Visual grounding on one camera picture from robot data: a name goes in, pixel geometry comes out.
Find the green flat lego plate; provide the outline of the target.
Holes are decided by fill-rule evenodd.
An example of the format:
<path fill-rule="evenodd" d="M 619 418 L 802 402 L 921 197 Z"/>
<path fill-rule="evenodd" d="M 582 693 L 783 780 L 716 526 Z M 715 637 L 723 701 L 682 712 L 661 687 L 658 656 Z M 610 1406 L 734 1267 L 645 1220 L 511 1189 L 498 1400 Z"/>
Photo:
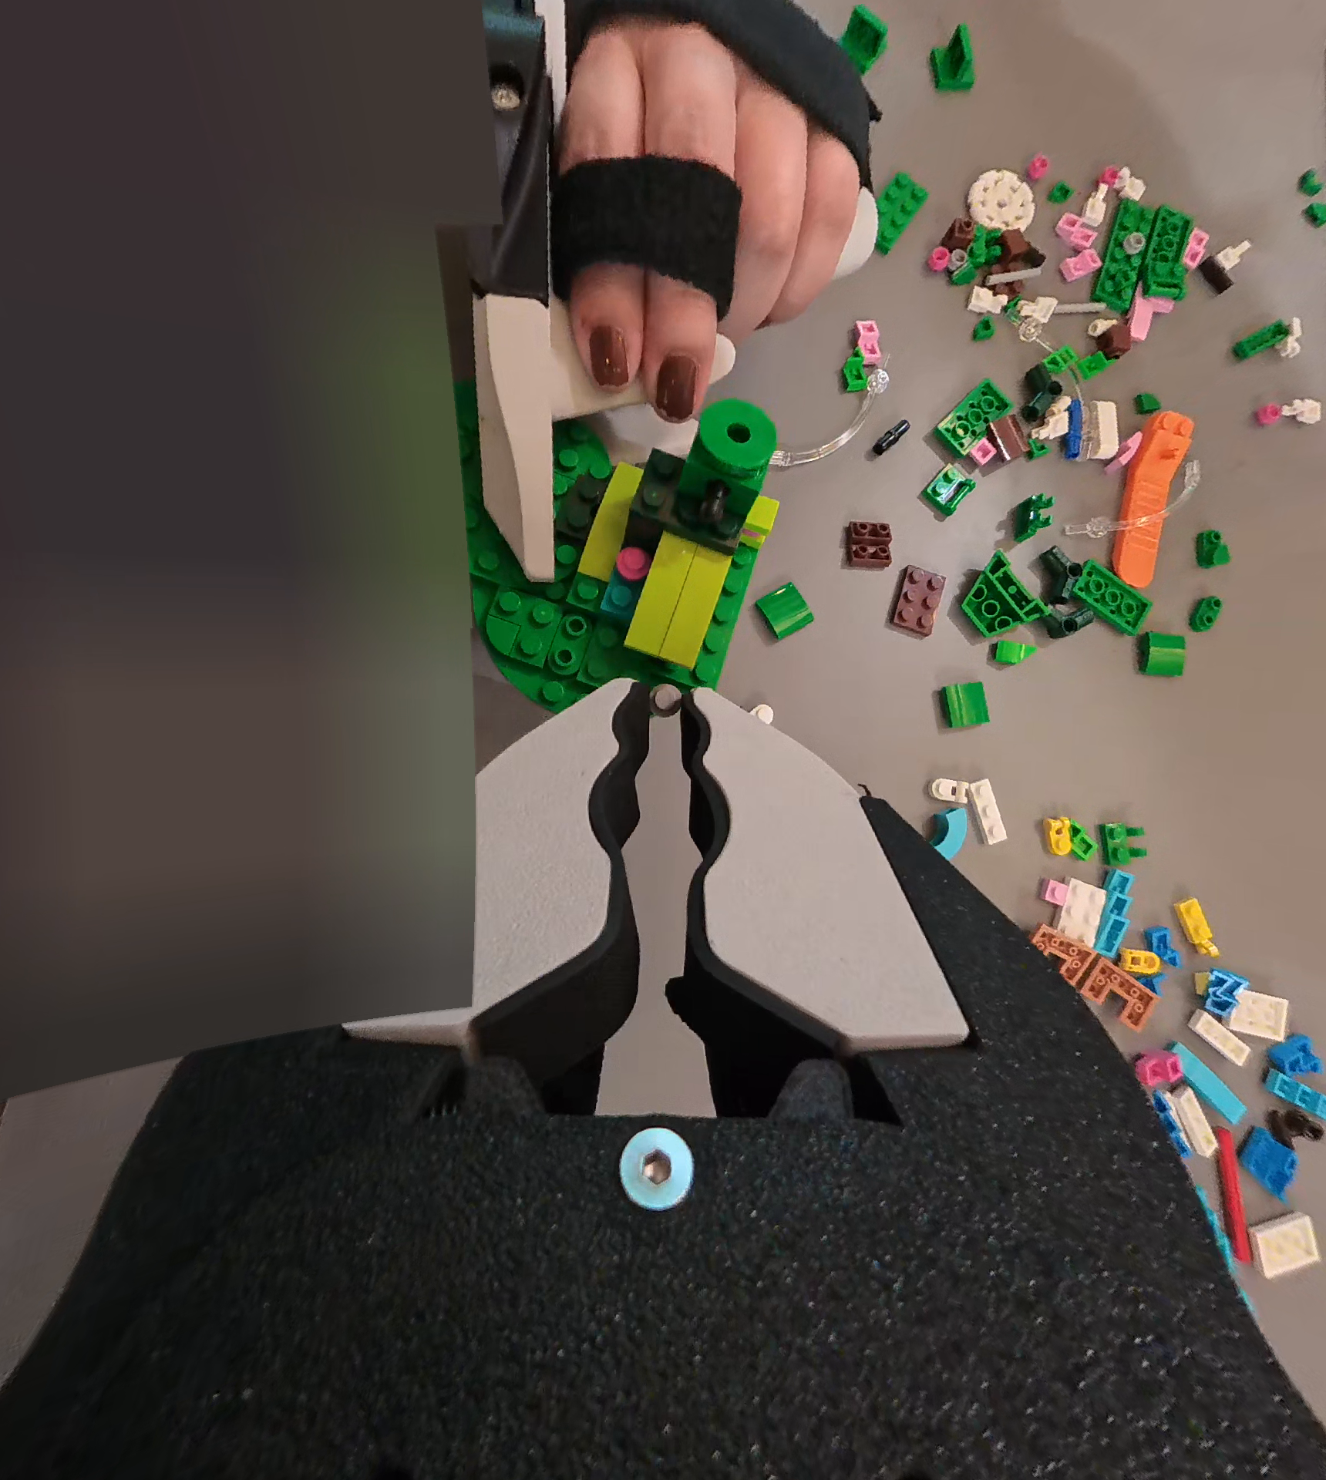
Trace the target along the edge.
<path fill-rule="evenodd" d="M 888 255 L 928 200 L 928 189 L 908 172 L 896 172 L 876 197 L 876 252 Z"/>

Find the mostly green lego piece pile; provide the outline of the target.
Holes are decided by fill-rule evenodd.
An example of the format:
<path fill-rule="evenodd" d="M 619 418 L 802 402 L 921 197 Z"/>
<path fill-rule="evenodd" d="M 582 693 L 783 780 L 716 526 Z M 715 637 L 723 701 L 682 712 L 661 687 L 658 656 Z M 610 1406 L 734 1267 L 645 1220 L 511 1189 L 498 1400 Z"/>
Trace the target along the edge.
<path fill-rule="evenodd" d="M 1154 323 L 1185 300 L 1195 280 L 1216 292 L 1232 286 L 1250 245 L 1210 249 L 1209 232 L 1190 214 L 1148 203 L 1144 181 L 1127 167 L 1105 169 L 1083 201 L 1075 201 L 1069 183 L 1046 183 L 1048 170 L 1048 158 L 1035 155 L 1021 170 L 978 175 L 961 212 L 927 243 L 924 265 L 928 282 L 964 296 L 972 343 L 995 343 L 1003 334 L 1038 357 L 1017 384 L 1001 387 L 980 376 L 935 421 L 928 439 L 942 463 L 916 490 L 918 501 L 949 520 L 975 492 L 978 475 L 1048 458 L 1096 469 L 1119 486 L 1113 514 L 1060 528 L 1063 538 L 1102 543 L 1105 552 L 1046 546 L 1037 552 L 1043 588 L 1035 591 L 1000 548 L 969 583 L 961 609 L 1004 667 L 1034 653 L 1012 639 L 1034 626 L 1048 639 L 1065 639 L 1100 622 L 1134 639 L 1136 653 L 1142 633 L 1204 636 L 1222 613 L 1221 599 L 1205 596 L 1193 603 L 1184 631 L 1157 631 L 1154 582 L 1137 591 L 1116 575 L 1111 545 L 1127 466 L 1148 418 L 1179 410 L 1137 393 L 1125 418 L 1102 379 L 1148 342 Z M 1195 442 L 1196 422 L 1187 464 L 1171 484 L 1157 562 L 1173 517 L 1201 487 Z"/>

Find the orange brick separator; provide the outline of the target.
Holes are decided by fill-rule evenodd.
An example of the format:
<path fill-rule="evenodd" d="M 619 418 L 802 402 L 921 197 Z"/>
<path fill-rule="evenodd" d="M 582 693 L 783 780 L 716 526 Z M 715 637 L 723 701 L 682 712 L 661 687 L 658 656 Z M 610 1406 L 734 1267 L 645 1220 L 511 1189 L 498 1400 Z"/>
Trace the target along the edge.
<path fill-rule="evenodd" d="M 1173 410 L 1153 413 L 1127 466 L 1111 558 L 1116 575 L 1137 591 L 1154 580 L 1171 484 L 1184 472 L 1193 432 L 1190 416 Z"/>

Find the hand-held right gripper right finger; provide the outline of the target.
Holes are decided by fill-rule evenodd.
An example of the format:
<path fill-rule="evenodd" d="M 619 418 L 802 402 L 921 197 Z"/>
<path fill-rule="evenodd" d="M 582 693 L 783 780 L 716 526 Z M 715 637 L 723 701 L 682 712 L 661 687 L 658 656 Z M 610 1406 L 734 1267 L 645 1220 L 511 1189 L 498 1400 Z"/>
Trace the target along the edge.
<path fill-rule="evenodd" d="M 715 1114 L 766 1118 L 820 1061 L 837 1114 L 894 1120 L 857 1063 L 959 1049 L 970 1025 L 865 797 L 713 690 L 684 701 L 679 727 L 699 862 L 665 995 L 703 1046 Z"/>

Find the green lego build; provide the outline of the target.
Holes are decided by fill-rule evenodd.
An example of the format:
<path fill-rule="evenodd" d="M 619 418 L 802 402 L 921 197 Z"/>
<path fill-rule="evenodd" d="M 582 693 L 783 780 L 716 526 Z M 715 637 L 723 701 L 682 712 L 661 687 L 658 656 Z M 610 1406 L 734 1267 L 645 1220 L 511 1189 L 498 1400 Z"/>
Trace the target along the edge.
<path fill-rule="evenodd" d="M 484 506 L 474 384 L 453 399 L 474 620 L 501 676 L 549 713 L 616 678 L 718 687 L 778 509 L 764 412 L 718 401 L 686 458 L 656 449 L 641 467 L 613 463 L 583 422 L 557 424 L 556 572 L 535 580 Z"/>

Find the clear curved lego piece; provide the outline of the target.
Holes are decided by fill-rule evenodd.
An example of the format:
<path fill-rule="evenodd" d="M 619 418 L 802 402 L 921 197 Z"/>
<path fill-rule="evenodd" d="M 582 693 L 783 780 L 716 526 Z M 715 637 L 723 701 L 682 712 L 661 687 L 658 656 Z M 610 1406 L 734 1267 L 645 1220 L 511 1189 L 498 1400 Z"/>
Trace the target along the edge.
<path fill-rule="evenodd" d="M 862 373 L 856 373 L 854 377 L 850 377 L 851 384 L 846 381 L 845 385 L 848 391 L 857 396 L 857 412 L 853 422 L 839 433 L 834 439 L 823 442 L 814 449 L 806 450 L 786 450 L 777 449 L 769 456 L 768 466 L 772 470 L 791 470 L 808 467 L 820 463 L 822 459 L 839 453 L 845 449 L 857 435 L 863 430 L 868 422 L 876 399 L 880 398 L 890 388 L 890 374 L 885 367 L 871 365 Z"/>

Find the person's left hand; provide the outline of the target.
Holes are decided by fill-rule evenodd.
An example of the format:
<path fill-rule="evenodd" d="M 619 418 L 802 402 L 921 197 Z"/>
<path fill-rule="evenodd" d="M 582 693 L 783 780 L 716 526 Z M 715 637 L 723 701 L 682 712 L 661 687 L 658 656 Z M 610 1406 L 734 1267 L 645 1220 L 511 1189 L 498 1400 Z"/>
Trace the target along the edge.
<path fill-rule="evenodd" d="M 597 258 L 568 294 L 580 356 L 602 390 L 641 385 L 664 421 L 699 412 L 716 337 L 800 317 L 828 286 L 854 229 L 851 150 L 704 25 L 608 17 L 573 64 L 559 169 L 611 158 L 681 158 L 741 195 L 732 297 L 642 263 Z"/>

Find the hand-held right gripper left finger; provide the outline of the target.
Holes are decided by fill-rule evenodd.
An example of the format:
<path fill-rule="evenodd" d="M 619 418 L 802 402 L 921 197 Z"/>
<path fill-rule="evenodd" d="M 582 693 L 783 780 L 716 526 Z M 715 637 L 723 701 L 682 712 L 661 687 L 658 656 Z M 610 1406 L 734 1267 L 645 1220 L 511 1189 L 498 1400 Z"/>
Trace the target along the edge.
<path fill-rule="evenodd" d="M 636 1007 L 624 862 L 648 755 L 648 688 L 613 679 L 475 778 L 472 1001 L 345 1024 L 358 1039 L 525 1069 L 552 1114 L 590 1115 L 608 1041 Z"/>

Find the pastel colourful lego piece pile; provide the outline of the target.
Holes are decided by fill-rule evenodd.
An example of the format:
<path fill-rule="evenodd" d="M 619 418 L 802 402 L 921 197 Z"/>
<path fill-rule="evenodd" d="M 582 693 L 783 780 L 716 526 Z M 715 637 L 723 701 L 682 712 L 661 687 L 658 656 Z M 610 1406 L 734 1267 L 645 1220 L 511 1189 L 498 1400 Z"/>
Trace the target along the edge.
<path fill-rule="evenodd" d="M 1164 998 L 1151 984 L 1176 957 L 1171 930 L 1151 968 L 1131 974 L 1120 954 L 1134 879 L 1122 868 L 1091 879 L 1092 835 L 1054 817 L 1037 927 L 992 922 L 995 911 L 955 911 L 949 928 L 958 965 L 978 961 L 995 976 L 987 1027 L 1010 1052 L 1014 1107 L 1031 1121 L 1017 1143 L 1018 1168 L 1035 1157 L 1038 1197 L 1071 1206 L 1091 1247 L 1111 1244 L 1131 1265 L 1161 1265 L 1178 1288 L 1195 1256 L 1176 1245 L 1204 1228 L 1213 1262 L 1238 1287 L 1238 1302 L 1267 1335 L 1320 1363 L 1326 1336 L 1326 1230 L 1311 1210 L 1275 1189 L 1294 1189 L 1303 1157 L 1320 1145 L 1283 1120 L 1304 1120 L 1326 1138 L 1326 1002 L 1269 982 L 1246 987 L 1218 961 L 1229 1015 L 1181 987 Z"/>

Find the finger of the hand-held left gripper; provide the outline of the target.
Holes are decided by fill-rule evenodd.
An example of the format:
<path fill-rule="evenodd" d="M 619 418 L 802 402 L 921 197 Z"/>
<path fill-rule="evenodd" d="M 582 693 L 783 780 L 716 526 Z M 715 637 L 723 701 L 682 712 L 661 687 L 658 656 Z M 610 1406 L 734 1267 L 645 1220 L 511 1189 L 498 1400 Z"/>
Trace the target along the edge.
<path fill-rule="evenodd" d="M 486 294 L 475 300 L 475 388 L 487 517 L 526 579 L 556 577 L 551 308 Z"/>

